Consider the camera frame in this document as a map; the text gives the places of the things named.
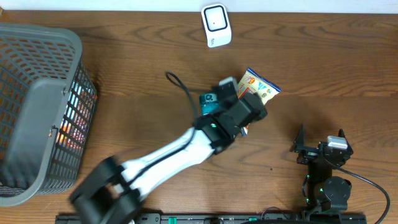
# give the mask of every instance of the snack bag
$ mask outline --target snack bag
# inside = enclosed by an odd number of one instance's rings
[[[238,98],[242,98],[245,93],[257,93],[265,105],[270,99],[280,92],[280,88],[265,78],[259,76],[253,69],[248,68],[238,83]],[[242,128],[242,136],[248,134],[248,126]]]

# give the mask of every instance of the blue package edge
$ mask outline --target blue package edge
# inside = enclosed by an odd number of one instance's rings
[[[270,82],[269,80],[266,80],[265,78],[261,77],[261,76],[260,76],[259,74],[257,74],[252,68],[248,68],[248,71],[249,71],[252,75],[254,75],[255,77],[261,79],[262,81],[266,82],[268,85],[274,87],[276,91],[280,92],[280,88],[279,88],[277,85],[275,85],[275,84],[273,84],[272,82]]]

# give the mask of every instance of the green connector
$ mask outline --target green connector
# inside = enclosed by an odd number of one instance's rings
[[[170,218],[169,218],[169,224],[177,224],[177,218],[175,218],[175,217],[170,217]]]

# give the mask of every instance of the basket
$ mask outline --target basket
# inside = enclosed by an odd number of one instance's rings
[[[75,182],[97,92],[65,29],[0,23],[0,206]]]

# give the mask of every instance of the wooden table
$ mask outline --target wooden table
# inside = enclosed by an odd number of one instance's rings
[[[392,200],[384,223],[398,222],[398,16],[230,13],[232,42],[209,49],[199,13],[6,11],[4,21],[64,27],[83,42],[83,62],[100,86],[98,110],[80,180],[99,161],[131,149],[150,153],[192,122],[183,91],[244,74],[247,67],[279,85],[268,117],[222,154],[189,168],[154,190],[145,207],[165,213],[299,211],[307,167],[289,152],[300,123],[316,146],[343,128],[354,154],[344,168],[383,186]],[[350,212],[374,223],[383,194],[354,177]],[[67,197],[38,196],[0,208],[0,223],[53,223],[73,212]]]

